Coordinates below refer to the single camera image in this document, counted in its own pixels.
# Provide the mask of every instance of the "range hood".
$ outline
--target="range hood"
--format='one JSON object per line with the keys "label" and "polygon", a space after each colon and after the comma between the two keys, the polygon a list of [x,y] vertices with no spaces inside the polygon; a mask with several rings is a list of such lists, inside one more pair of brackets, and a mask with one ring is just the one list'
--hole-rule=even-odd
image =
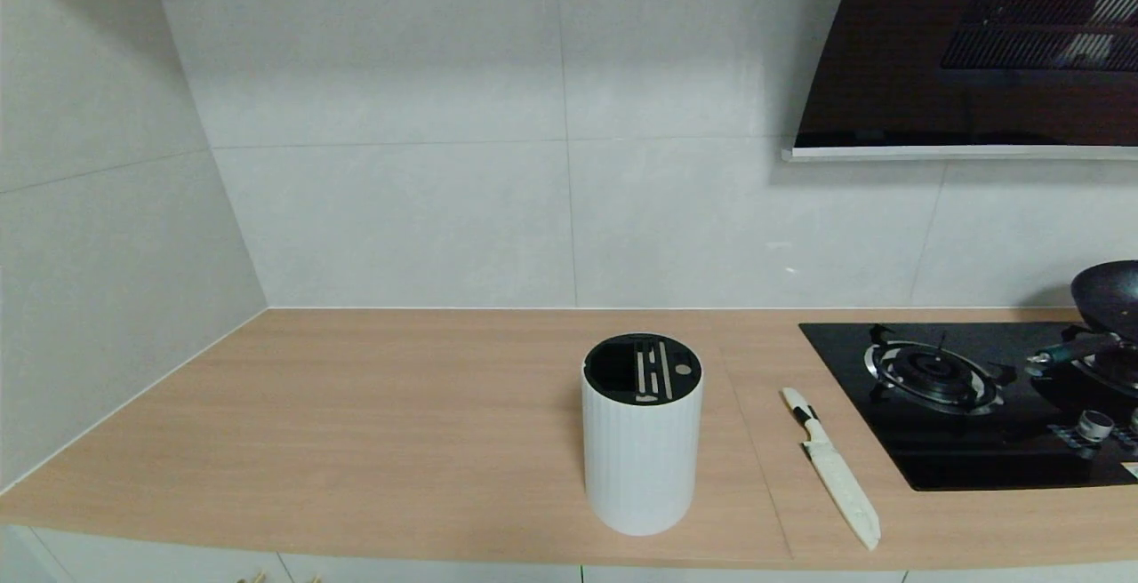
{"label": "range hood", "polygon": [[1138,159],[1138,0],[842,0],[784,158]]}

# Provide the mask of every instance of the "stove knob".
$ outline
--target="stove knob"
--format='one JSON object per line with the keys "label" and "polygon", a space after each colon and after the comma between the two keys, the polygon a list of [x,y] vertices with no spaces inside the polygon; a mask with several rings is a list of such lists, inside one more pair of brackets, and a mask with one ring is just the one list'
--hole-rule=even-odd
{"label": "stove knob", "polygon": [[1112,429],[1114,429],[1114,421],[1098,410],[1083,410],[1079,417],[1079,425],[1074,428],[1079,436],[1092,443],[1105,441],[1111,435]]}

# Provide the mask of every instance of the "wok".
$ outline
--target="wok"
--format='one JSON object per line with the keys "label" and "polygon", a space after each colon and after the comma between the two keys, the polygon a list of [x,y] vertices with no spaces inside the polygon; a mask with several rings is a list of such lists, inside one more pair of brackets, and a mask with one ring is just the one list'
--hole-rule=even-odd
{"label": "wok", "polygon": [[1138,261],[1112,261],[1079,272],[1071,281],[1071,297],[1095,335],[1045,347],[1029,361],[1066,363],[1138,344]]}

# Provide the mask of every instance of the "kitchen countertop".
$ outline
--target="kitchen countertop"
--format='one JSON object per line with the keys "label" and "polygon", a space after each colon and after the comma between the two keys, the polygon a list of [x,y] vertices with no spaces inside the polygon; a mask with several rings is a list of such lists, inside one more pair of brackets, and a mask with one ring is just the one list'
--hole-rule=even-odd
{"label": "kitchen countertop", "polygon": [[[329,556],[800,569],[1138,559],[1138,487],[915,492],[802,321],[1077,319],[1072,311],[272,310],[0,496],[0,523]],[[654,536],[584,492],[578,372],[654,331],[704,368],[696,493]],[[798,443],[799,388],[877,507],[866,551]]]}

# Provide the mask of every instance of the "white knife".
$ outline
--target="white knife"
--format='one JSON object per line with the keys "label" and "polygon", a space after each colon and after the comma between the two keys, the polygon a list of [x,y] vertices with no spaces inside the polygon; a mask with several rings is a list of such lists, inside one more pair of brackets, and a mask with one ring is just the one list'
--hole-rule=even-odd
{"label": "white knife", "polygon": [[858,485],[857,478],[853,478],[846,459],[830,442],[826,430],[822,429],[814,408],[793,387],[784,387],[782,394],[794,418],[810,433],[810,440],[802,443],[802,446],[806,447],[814,469],[822,477],[822,483],[838,503],[838,509],[846,517],[846,523],[850,524],[866,548],[871,550],[876,548],[881,541],[881,520],[877,518],[877,511],[873,509],[873,503]]}

